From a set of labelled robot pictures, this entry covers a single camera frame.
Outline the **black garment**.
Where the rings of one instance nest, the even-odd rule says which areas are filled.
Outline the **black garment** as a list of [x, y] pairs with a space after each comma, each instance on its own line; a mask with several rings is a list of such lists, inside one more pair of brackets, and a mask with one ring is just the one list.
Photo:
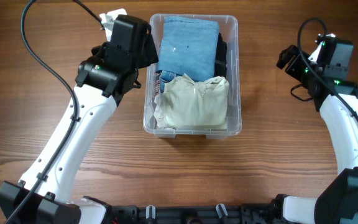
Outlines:
[[218, 35], [216, 57], [214, 63], [214, 76], [226, 77], [227, 74], [227, 43], [223, 41], [221, 33]]

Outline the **blue denim jeans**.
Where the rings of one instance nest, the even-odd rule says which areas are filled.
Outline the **blue denim jeans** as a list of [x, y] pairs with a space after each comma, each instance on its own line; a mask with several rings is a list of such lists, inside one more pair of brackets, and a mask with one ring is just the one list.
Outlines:
[[168, 16], [164, 18], [159, 61], [160, 92], [174, 78], [188, 75], [195, 82], [214, 77], [219, 36], [216, 21]]

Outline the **cream white cloth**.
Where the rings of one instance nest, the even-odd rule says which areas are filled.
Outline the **cream white cloth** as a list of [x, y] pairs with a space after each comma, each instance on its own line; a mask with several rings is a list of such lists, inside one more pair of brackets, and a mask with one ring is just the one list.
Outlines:
[[229, 82], [213, 77], [195, 82], [184, 74], [164, 84], [154, 117], [160, 129], [226, 129]]

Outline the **red plaid shirt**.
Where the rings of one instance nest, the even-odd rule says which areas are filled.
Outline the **red plaid shirt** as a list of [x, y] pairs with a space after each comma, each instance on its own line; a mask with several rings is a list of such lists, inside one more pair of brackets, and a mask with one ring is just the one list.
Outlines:
[[158, 96], [160, 93], [160, 72], [155, 72], [154, 73], [154, 96]]

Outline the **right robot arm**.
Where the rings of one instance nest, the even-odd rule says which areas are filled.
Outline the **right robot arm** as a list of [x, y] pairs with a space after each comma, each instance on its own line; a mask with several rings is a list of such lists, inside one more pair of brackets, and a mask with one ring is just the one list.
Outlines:
[[307, 89], [332, 140], [338, 176], [318, 198], [284, 195], [280, 216], [291, 223], [358, 223], [358, 85], [347, 81], [353, 43], [319, 35], [312, 54], [295, 45], [277, 67]]

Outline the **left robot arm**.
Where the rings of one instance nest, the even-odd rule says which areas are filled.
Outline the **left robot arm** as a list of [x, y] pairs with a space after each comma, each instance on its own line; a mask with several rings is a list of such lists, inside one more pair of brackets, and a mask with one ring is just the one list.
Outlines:
[[76, 173], [123, 96], [140, 88], [139, 70], [156, 63], [150, 24], [114, 11], [102, 15], [107, 41], [78, 67], [62, 119], [18, 183], [4, 182], [0, 208], [8, 223], [110, 223], [111, 206], [85, 196], [71, 200]]

